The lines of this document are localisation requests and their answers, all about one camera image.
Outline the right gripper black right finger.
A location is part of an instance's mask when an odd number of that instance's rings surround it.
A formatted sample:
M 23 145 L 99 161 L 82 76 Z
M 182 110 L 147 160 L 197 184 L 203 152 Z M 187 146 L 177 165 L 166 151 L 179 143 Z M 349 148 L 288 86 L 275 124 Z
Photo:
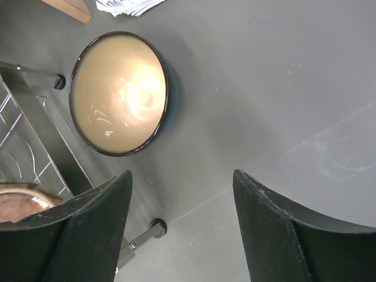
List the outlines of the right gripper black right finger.
M 242 170 L 233 193 L 251 281 L 375 281 L 375 228 L 304 207 Z

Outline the small teal blue bowl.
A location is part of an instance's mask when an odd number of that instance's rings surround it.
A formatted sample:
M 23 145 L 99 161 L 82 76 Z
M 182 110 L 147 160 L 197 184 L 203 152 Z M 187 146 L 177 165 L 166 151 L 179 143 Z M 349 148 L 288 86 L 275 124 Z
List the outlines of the small teal blue bowl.
M 80 137 L 107 156 L 128 156 L 155 142 L 173 123 L 179 86 L 172 65 L 147 40 L 105 33 L 79 55 L 69 108 Z

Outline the pink speckled bowl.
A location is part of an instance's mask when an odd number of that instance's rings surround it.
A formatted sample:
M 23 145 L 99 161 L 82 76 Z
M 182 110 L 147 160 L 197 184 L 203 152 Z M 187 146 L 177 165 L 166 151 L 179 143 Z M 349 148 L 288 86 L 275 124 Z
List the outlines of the pink speckled bowl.
M 61 197 L 44 191 L 36 183 L 1 183 L 1 223 L 16 223 L 61 203 Z

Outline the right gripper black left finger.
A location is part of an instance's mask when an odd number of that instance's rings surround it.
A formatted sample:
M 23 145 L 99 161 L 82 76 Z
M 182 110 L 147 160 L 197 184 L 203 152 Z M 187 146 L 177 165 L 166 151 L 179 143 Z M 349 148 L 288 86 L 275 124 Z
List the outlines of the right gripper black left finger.
M 1 223 L 1 281 L 113 281 L 131 196 L 126 170 L 58 206 Z

